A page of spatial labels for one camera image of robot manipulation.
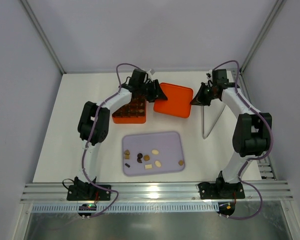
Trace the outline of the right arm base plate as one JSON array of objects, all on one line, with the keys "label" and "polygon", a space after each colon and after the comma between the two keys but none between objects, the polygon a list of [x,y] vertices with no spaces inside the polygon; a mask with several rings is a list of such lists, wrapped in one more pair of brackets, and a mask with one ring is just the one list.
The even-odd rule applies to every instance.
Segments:
[{"label": "right arm base plate", "polygon": [[245,199],[243,185],[238,183],[210,183],[201,182],[198,184],[201,200],[221,199]]}]

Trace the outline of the orange tin lid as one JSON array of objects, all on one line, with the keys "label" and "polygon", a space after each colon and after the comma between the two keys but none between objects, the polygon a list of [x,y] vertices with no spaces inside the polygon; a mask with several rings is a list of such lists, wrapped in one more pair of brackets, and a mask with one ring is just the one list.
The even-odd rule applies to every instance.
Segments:
[{"label": "orange tin lid", "polygon": [[160,87],[167,100],[157,99],[153,110],[156,113],[187,119],[191,114],[194,91],[185,86],[171,83],[161,83]]}]

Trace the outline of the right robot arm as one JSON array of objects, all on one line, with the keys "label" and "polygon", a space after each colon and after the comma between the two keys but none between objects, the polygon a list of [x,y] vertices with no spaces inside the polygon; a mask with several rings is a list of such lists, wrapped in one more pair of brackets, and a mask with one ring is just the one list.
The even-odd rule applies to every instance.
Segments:
[{"label": "right robot arm", "polygon": [[220,171],[214,183],[198,184],[202,200],[244,199],[242,175],[254,160],[268,152],[272,142],[272,116],[252,106],[242,95],[238,83],[230,82],[225,69],[207,73],[208,82],[202,83],[191,101],[193,106],[210,106],[213,100],[223,102],[236,117],[232,137],[233,155]]}]

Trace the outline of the metal serving tongs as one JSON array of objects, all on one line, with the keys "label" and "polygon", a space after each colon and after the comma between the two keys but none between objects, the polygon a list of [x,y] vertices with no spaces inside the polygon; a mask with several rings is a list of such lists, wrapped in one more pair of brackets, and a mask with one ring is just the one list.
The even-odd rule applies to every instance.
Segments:
[{"label": "metal serving tongs", "polygon": [[225,107],[223,102],[212,102],[210,106],[202,107],[202,137],[204,139],[210,135]]}]

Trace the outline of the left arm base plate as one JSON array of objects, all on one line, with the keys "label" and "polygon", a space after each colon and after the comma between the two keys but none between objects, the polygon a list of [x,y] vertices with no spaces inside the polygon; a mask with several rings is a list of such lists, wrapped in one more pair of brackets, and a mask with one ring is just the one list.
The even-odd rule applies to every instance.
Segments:
[{"label": "left arm base plate", "polygon": [[67,193],[67,201],[109,201],[111,198],[111,185],[100,185],[105,190],[97,188],[93,185],[77,186],[70,185]]}]

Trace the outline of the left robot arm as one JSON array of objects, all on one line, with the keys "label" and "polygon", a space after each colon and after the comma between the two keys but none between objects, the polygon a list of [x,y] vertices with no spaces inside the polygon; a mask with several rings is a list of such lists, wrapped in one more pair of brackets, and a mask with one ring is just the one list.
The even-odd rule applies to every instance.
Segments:
[{"label": "left robot arm", "polygon": [[77,127],[83,153],[79,171],[68,187],[68,201],[94,200],[98,189],[108,191],[96,184],[99,150],[108,135],[111,115],[136,97],[143,97],[149,103],[168,99],[157,79],[135,68],[126,83],[119,82],[113,95],[99,103],[87,101],[84,104]]}]

